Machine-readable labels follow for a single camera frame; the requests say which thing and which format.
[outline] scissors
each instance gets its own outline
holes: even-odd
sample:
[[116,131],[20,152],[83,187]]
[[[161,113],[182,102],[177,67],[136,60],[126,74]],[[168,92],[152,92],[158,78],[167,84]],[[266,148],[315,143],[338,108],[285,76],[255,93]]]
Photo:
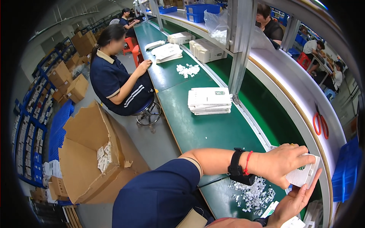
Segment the scissors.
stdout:
[[324,134],[324,138],[328,139],[328,137],[330,136],[330,132],[328,130],[328,126],[326,121],[324,120],[324,117],[320,114],[319,109],[318,109],[318,105],[316,104],[316,114],[313,117],[313,126],[314,126],[314,130],[316,131],[317,135],[321,134],[321,123],[322,123],[322,127],[323,127],[323,134]]

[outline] gray floor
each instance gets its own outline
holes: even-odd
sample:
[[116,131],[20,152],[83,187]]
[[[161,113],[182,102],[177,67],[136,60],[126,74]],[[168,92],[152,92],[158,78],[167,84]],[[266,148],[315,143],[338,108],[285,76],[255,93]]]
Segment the gray floor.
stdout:
[[[127,68],[128,73],[133,73],[135,64],[132,54],[123,54],[118,59]],[[89,88],[86,97],[75,105],[73,116],[81,107],[87,107],[93,100],[100,103],[89,79]],[[162,164],[180,155],[180,151],[171,134],[170,128],[164,118],[160,118],[153,127],[156,132],[153,134],[149,127],[138,127],[135,116],[119,116],[103,106],[120,124],[122,124],[131,136],[139,152],[150,166],[156,169]],[[76,212],[84,228],[106,228],[111,227],[113,204],[80,204]]]

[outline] hand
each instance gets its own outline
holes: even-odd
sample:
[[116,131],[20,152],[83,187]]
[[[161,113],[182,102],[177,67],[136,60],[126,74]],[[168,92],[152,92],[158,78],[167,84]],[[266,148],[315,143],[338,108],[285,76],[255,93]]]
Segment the hand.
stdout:
[[150,59],[144,60],[143,62],[141,62],[141,64],[137,67],[137,69],[134,71],[133,74],[135,74],[135,76],[137,78],[139,78],[140,76],[142,76],[147,68],[152,64],[152,61]]
[[313,193],[321,172],[322,168],[319,168],[309,189],[307,189],[307,184],[303,185],[301,188],[293,185],[293,189],[280,201],[276,206],[274,213],[269,217],[267,227],[279,228],[284,222],[299,214],[299,212],[308,204],[308,200]]
[[266,153],[257,153],[256,164],[254,164],[256,170],[253,174],[262,176],[282,189],[286,189],[290,185],[285,178],[288,173],[298,167],[316,162],[314,156],[301,156],[305,153],[308,153],[306,146],[295,144],[294,148],[289,143],[285,143]]

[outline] red plastic stool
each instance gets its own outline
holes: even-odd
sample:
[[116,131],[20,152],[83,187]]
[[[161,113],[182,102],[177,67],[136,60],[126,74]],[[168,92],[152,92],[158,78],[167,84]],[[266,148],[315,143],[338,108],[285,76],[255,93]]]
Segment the red plastic stool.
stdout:
[[297,59],[297,63],[299,63],[299,65],[302,66],[304,70],[307,70],[311,60],[304,52],[302,52]]
[[134,64],[136,65],[136,67],[138,67],[138,65],[144,61],[141,50],[139,49],[139,45],[133,48],[132,55],[134,59]]
[[134,47],[138,45],[137,40],[132,37],[125,38],[124,41],[128,46],[123,49],[123,55],[126,55],[127,52],[132,52]]

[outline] red string bracelet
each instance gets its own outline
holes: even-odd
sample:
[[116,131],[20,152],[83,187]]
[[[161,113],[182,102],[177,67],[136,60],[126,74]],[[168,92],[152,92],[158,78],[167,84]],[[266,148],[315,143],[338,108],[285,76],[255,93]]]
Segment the red string bracelet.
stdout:
[[248,169],[247,169],[247,165],[249,163],[249,159],[250,159],[250,156],[252,154],[253,151],[250,151],[249,155],[247,156],[247,162],[246,162],[246,168],[243,170],[244,171],[244,175],[248,176],[249,173],[248,173]]

